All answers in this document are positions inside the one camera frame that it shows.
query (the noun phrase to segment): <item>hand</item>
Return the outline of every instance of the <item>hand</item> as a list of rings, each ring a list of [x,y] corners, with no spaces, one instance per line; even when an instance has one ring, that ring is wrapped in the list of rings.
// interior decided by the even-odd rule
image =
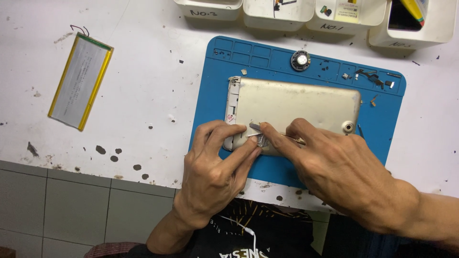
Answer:
[[[177,216],[192,228],[205,227],[244,189],[250,167],[261,153],[257,138],[252,136],[224,160],[218,152],[226,138],[246,129],[245,125],[227,125],[222,120],[196,128],[193,145],[185,156],[182,190],[174,199]]]
[[[395,233],[409,226],[419,192],[393,178],[362,137],[318,129],[297,118],[286,135],[303,139],[306,145],[300,148],[269,123],[261,123],[260,129],[293,162],[299,179],[325,203],[379,233]]]

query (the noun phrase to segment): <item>white plastic bin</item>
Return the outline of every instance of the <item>white plastic bin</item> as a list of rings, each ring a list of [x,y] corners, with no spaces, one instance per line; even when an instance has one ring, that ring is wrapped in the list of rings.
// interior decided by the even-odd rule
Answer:
[[[360,0],[360,14],[358,23],[335,21],[337,0],[316,0],[314,17],[306,23],[306,27],[312,30],[326,31],[340,34],[356,34],[359,31],[368,30],[378,26],[384,20],[386,12],[386,0]],[[327,6],[332,10],[328,17],[320,10]]]
[[[235,21],[242,0],[174,0],[183,15],[222,21]]]
[[[384,21],[370,30],[369,43],[403,49],[420,49],[449,42],[456,25],[457,0],[430,0],[424,26],[420,31],[389,29],[392,1],[387,3]]]
[[[298,0],[274,11],[274,0],[244,0],[244,23],[251,28],[299,30],[314,14],[314,0]]]

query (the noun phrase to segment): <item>forearm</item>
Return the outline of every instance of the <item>forearm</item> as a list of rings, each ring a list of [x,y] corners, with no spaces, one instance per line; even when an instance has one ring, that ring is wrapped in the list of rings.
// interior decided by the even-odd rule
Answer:
[[[155,254],[174,254],[184,250],[194,229],[182,221],[173,208],[153,229],[146,245]]]
[[[435,241],[459,253],[459,199],[421,193],[419,208],[411,223],[397,231],[400,236]]]

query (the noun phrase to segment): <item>blue silicone repair mat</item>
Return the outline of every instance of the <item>blue silicone repair mat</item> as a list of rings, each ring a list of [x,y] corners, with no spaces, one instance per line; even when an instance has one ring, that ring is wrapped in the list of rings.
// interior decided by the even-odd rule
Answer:
[[[198,125],[215,119],[224,120],[228,78],[242,76],[241,69],[245,68],[245,76],[250,78],[359,90],[363,103],[358,124],[370,149],[385,164],[405,93],[405,77],[383,68],[316,55],[311,55],[311,65],[308,69],[298,72],[290,65],[290,58],[295,51],[223,36],[210,40],[202,71],[190,148]],[[359,69],[365,72],[377,71],[379,80],[395,82],[394,87],[390,89],[385,85],[382,90],[364,75],[359,75],[358,80],[355,80],[355,71]],[[351,75],[352,79],[344,79],[344,73]],[[387,73],[401,75],[401,78],[389,76]],[[376,95],[378,96],[374,101],[374,107],[370,100]],[[225,159],[230,153],[222,148],[219,155]],[[261,155],[254,163],[249,178],[305,188],[299,181],[292,163],[283,157]]]

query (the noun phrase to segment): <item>black t-shirt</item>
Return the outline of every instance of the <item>black t-shirt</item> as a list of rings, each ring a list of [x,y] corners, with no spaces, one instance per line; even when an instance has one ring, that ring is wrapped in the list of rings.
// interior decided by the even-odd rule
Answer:
[[[235,222],[215,215],[205,228],[194,232],[183,253],[158,255],[151,253],[146,245],[139,245],[132,248],[126,258],[320,257],[311,247],[313,223],[305,213],[283,213],[273,205],[234,199],[219,215],[255,232],[257,255],[253,251],[252,235]]]

